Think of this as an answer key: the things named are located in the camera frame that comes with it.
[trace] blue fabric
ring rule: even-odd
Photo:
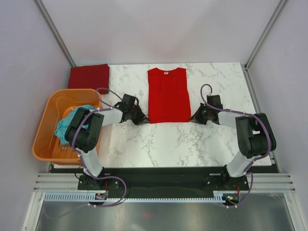
[[[57,129],[56,129],[56,131],[54,132],[54,134],[60,139],[60,144],[61,144],[61,145],[67,145],[67,144],[69,144],[69,143],[65,140],[65,138],[64,138],[65,132],[66,132],[66,130],[67,130],[69,124],[71,123],[71,121],[72,121],[72,119],[73,119],[73,117],[74,117],[74,115],[75,115],[77,109],[80,108],[80,107],[84,107],[84,108],[89,109],[89,110],[94,109],[94,107],[93,107],[92,105],[83,105],[83,106],[79,106],[79,107],[77,107],[77,108],[74,108],[74,109],[72,110],[72,112],[71,112],[70,114],[68,114],[67,117],[65,117],[64,119],[61,119],[61,120],[59,121],[59,123],[58,123],[58,125],[57,125]]]

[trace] plastic laundry basket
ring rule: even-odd
[[[80,158],[70,145],[61,145],[54,132],[58,122],[65,118],[74,108],[90,104],[102,108],[93,89],[64,89],[55,92],[48,100],[43,118],[33,144],[35,158],[59,165],[80,165]],[[101,135],[96,149],[99,153]]]

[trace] glass panel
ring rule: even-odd
[[[44,202],[43,209],[56,217],[81,204]],[[251,194],[240,207],[230,209],[210,203],[123,203],[109,208],[85,206],[56,220],[47,219],[41,212],[37,231],[54,230],[293,231],[294,228],[283,194],[275,193]]]

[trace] dark red towel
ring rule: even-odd
[[[107,64],[92,66],[77,66],[71,68],[68,85],[69,89],[97,89],[109,88],[109,66]],[[99,90],[101,94],[107,94],[107,90]]]
[[[148,71],[149,119],[151,124],[188,122],[191,107],[187,91],[186,69]]]

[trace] gray wall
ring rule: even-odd
[[[0,230],[21,229],[45,162],[31,152],[49,96],[69,66],[31,0],[0,1]]]
[[[278,0],[42,0],[76,65],[241,62]]]
[[[281,171],[291,173],[308,216],[308,1],[288,1],[250,74],[277,139]]]

